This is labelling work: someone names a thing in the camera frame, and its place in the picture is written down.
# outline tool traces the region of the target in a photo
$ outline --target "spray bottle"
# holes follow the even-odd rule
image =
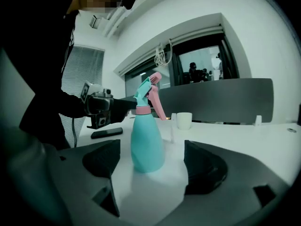
[[[161,78],[159,72],[154,73],[139,86],[134,96],[137,107],[131,138],[131,154],[135,169],[143,173],[160,169],[165,159],[162,137],[148,104],[149,99],[159,118],[166,120],[156,86]]]

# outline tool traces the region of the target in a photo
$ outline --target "white cup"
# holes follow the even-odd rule
[[[177,126],[180,130],[189,130],[192,123],[192,113],[183,112],[177,114]]]

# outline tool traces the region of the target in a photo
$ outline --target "black phone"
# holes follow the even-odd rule
[[[115,135],[122,134],[123,130],[121,127],[109,130],[101,130],[93,132],[91,135],[92,139],[103,138],[103,137],[111,137]]]

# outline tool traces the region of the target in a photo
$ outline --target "table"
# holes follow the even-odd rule
[[[199,141],[253,156],[288,185],[293,184],[301,166],[301,127],[293,123],[255,127],[193,122],[190,130],[181,131],[174,120],[155,119],[164,140],[166,162],[156,172],[141,174],[134,171],[130,156],[134,117],[129,115],[122,123],[100,129],[122,127],[122,135],[100,139],[90,138],[95,130],[87,128],[91,123],[87,118],[78,146],[108,139],[121,140],[120,161],[112,175],[112,185],[120,219],[135,225],[155,225],[182,202],[188,183],[187,170],[183,163],[184,140]],[[289,132],[288,128],[296,130],[296,133]]]

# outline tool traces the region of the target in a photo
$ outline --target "roller blind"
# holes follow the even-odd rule
[[[104,51],[74,46],[67,60],[62,78],[62,90],[69,95],[80,97],[85,81],[102,83]],[[74,147],[72,118],[60,114],[65,137],[71,147]],[[74,128],[78,139],[85,117],[74,120]]]

